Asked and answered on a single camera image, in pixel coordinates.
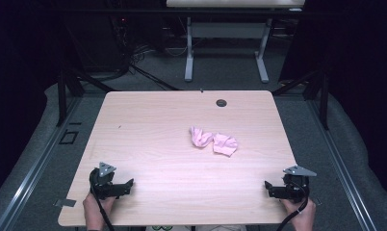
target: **person's arm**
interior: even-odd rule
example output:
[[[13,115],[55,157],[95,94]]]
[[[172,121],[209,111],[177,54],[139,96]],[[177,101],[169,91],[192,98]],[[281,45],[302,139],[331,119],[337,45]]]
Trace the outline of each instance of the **person's arm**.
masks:
[[[101,206],[106,211],[107,216],[110,215],[112,211],[113,203],[115,202],[115,197],[107,197],[104,200],[100,200]],[[85,209],[85,220],[86,227],[88,231],[101,231],[103,230],[105,221],[103,216],[100,213],[100,208],[98,207],[97,201],[94,196],[89,193],[85,200],[83,200],[83,207]]]
[[[287,214],[291,214],[299,208],[302,202],[297,204],[290,200],[281,199],[284,207],[286,207]],[[301,211],[300,214],[291,219],[291,223],[296,231],[313,231],[314,218],[316,214],[316,204],[308,198],[307,207]]]

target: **table leg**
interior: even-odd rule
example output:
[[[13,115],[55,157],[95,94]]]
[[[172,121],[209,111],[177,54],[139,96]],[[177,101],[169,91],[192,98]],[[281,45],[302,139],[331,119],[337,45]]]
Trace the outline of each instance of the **table leg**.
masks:
[[[266,71],[265,63],[263,61],[263,55],[266,50],[266,45],[268,43],[269,34],[271,30],[271,19],[268,19],[266,22],[265,28],[263,29],[262,41],[260,42],[259,51],[255,52],[257,67],[259,68],[260,79],[262,83],[266,84],[269,82],[268,72]]]
[[[191,18],[187,20],[187,65],[185,67],[185,81],[190,82],[193,80],[194,71],[194,52],[193,52],[193,34]]]

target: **pink cloth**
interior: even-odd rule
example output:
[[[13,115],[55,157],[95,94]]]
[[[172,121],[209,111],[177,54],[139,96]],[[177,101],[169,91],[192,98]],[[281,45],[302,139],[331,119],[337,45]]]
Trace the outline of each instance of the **pink cloth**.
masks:
[[[195,127],[191,127],[191,135],[192,135],[193,144],[197,147],[205,147],[214,139],[214,134],[212,133],[203,134],[202,129],[195,128]]]
[[[214,136],[214,152],[231,156],[238,148],[236,139],[217,133]]]
[[[197,147],[205,147],[211,141],[214,142],[214,152],[231,156],[238,148],[236,139],[217,133],[203,133],[202,129],[191,127],[192,142]]]

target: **table surface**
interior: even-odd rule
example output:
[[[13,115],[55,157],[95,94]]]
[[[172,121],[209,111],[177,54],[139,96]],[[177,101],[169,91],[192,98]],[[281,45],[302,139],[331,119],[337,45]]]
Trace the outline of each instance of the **table surface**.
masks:
[[[227,157],[211,143],[197,148],[191,126],[232,136],[238,149]],[[125,226],[279,223],[284,208],[264,181],[282,186],[282,170],[296,164],[268,91],[110,92],[67,195],[77,202],[62,208],[60,225],[85,225],[82,201],[100,162],[116,167],[114,184],[135,179],[110,216]]]
[[[167,0],[176,8],[302,8],[305,0]]]

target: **metal rail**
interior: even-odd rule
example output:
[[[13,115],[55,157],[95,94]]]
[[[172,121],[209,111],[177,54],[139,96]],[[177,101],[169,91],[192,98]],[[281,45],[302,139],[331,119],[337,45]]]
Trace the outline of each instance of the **metal rail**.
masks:
[[[0,218],[0,230],[12,230],[13,226],[18,219],[20,213],[27,200],[29,199],[32,191],[35,189],[38,180],[43,174],[49,160],[53,156],[53,149],[56,143],[59,141],[59,137],[65,132],[65,127],[68,125],[70,117],[73,115],[77,107],[79,106],[81,98],[74,97],[67,110],[67,118],[62,126],[57,127],[46,144],[43,153],[32,165],[25,179],[22,181],[19,189],[16,191],[10,205],[5,210],[4,214]]]
[[[358,221],[362,227],[362,230],[375,231],[376,227],[374,226],[374,222],[371,219],[371,216],[365,206],[365,203],[356,189],[355,184],[352,181],[352,178],[349,175],[346,165],[344,164],[343,158],[338,151],[338,148],[331,137],[331,133],[329,130],[325,130],[321,124],[320,117],[318,115],[318,107],[316,103],[312,100],[307,101],[307,105],[313,114],[313,118],[315,122],[318,124],[320,131],[328,145],[330,151],[330,159],[337,172],[337,175],[340,179],[341,184],[344,187],[344,190],[347,194],[348,200],[353,211],[358,218]]]

